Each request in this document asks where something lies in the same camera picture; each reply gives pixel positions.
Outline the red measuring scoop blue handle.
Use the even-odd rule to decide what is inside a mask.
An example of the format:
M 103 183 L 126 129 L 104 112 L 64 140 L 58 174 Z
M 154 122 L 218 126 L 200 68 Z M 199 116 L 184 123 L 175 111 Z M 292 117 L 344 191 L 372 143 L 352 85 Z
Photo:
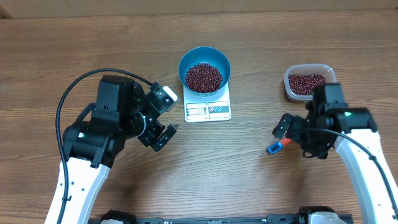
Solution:
M 280 141 L 274 143 L 273 145 L 269 146 L 266 150 L 268 154 L 275 154 L 281 151 L 285 146 L 289 145 L 292 142 L 289 138 L 283 138 Z

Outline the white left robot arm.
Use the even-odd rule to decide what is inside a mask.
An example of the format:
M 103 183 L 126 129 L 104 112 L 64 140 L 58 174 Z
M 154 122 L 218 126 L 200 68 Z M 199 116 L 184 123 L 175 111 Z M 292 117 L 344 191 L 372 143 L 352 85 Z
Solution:
M 157 82 L 144 93 L 131 78 L 103 76 L 96 103 L 90 103 L 63 133 L 64 160 L 46 223 L 88 223 L 125 142 L 138 138 L 145 147 L 159 151 L 176 133 L 176 124 L 164 126 L 157 119 L 177 101 L 169 87 Z

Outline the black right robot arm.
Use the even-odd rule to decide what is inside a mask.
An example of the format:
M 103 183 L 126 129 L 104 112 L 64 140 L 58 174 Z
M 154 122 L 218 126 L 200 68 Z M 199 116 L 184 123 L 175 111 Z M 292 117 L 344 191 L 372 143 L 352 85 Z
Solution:
M 351 108 L 339 83 L 313 90 L 305 118 L 283 114 L 273 135 L 280 142 L 300 145 L 303 157 L 326 159 L 334 148 L 341 157 L 357 195 L 365 223 L 397 223 L 397 184 L 384 157 L 377 124 L 367 108 Z

